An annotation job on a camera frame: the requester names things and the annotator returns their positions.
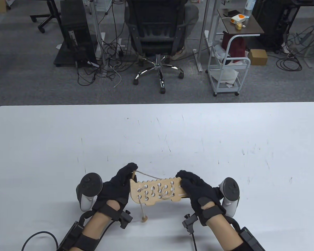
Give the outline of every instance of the gloved hand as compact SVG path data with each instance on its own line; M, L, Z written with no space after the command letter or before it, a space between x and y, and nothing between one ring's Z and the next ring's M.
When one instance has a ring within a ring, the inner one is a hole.
M207 197L211 199L216 205L218 205L221 209L220 200L223 199L223 194L220 191L219 187L211 187L209 184L204 182L199 176L195 175L192 172L187 172L184 170L179 171L176 174L176 177L181 178L181 187L184 189L186 194L191 200L191 206L195 212L195 214L199 217L199 220L203 226L206 225L206 222L203 222L202 218L202 209L201 205L198 202L198 199L201 197Z
M128 203L130 184L129 180L133 175L133 171L137 170L138 166L135 163L129 163L121 168L117 174L110 180L103 183L103 188L98 194L93 210L98 210L103 207L108 200L115 200L120 205L122 211Z

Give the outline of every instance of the cart wheel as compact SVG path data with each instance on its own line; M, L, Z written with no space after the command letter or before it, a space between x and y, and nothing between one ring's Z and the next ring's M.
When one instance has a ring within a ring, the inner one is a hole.
M45 33L45 32L46 32L44 28L39 28L39 31L40 31L41 33Z

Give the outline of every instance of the floor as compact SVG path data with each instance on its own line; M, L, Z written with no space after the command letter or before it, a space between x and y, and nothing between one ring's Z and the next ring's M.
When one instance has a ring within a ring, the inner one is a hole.
M190 38L200 37L205 4L197 6L200 19ZM123 7L114 7L118 30L123 24ZM302 71L285 72L276 67L274 58L268 59L267 66L250 68L238 97L233 94L213 97L208 76L205 72L198 73L194 57L175 63L185 71L182 80L174 72L165 71L164 95L159 94L158 76L154 72L142 78L140 85L132 84L140 70L138 66L121 73L121 83L115 88L119 77L113 81L97 78L93 85L82 87L77 84L75 68L56 68L53 65L58 52L56 46L63 40L57 23L49 23L45 34L42 34L29 18L30 14L47 12L44 1L16 0L11 10L0 14L0 106L314 101L314 67L309 69L302 62ZM313 23L314 8L302 9L291 31L301 32ZM111 12L103 20L101 28L106 32L106 40L115 37ZM128 38L127 27L121 37ZM188 55L192 48L198 48L198 44L197 39L186 41ZM208 54L203 52L203 66L207 60Z

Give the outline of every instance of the chrome chair base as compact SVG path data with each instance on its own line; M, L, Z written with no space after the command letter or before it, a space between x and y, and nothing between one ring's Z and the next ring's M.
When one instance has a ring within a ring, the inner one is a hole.
M158 54L156 55L156 62L153 62L151 61L150 59L148 58L140 58L140 60L144 60L145 62L148 62L150 64L152 64L153 66L150 66L144 70L141 70L135 77L134 81L133 81L133 84L134 85L138 85L138 78L143 75L144 73L146 72L149 72L153 69L155 69L157 72L158 72L158 75L159 75L159 82L160 82L160 93L161 94L164 94L165 93L165 85L164 85L164 77L163 77L163 72L162 72L162 67L169 67L169 68L172 68L172 69L175 69L175 70L178 70L180 73L178 75L178 78L180 79L183 79L184 78L184 71L177 67L177 66L174 66L174 65L169 65L169 64L163 64L162 63L162 60L165 59L167 56L163 56L161 58L161 55Z

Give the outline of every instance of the black office chair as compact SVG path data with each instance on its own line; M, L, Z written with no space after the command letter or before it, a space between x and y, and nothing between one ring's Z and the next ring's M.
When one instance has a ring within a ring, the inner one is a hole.
M139 60L152 64L141 70L133 84L145 72L156 69L160 81L160 93L165 93L162 66L180 71L178 78L184 78L184 71L173 65L164 64L168 56L181 50L185 43L184 6L186 0L127 0L125 23L129 28L133 49L142 56ZM155 62L148 56L156 55Z
M53 18L56 18L58 21L59 26L61 26L60 22L60 12L58 12L56 3L54 0L45 0L47 1L47 5L49 8L49 14L41 14L41 15L30 15L31 20L35 23L37 18L46 18L37 28L40 32L44 33L45 29L43 28L49 21Z

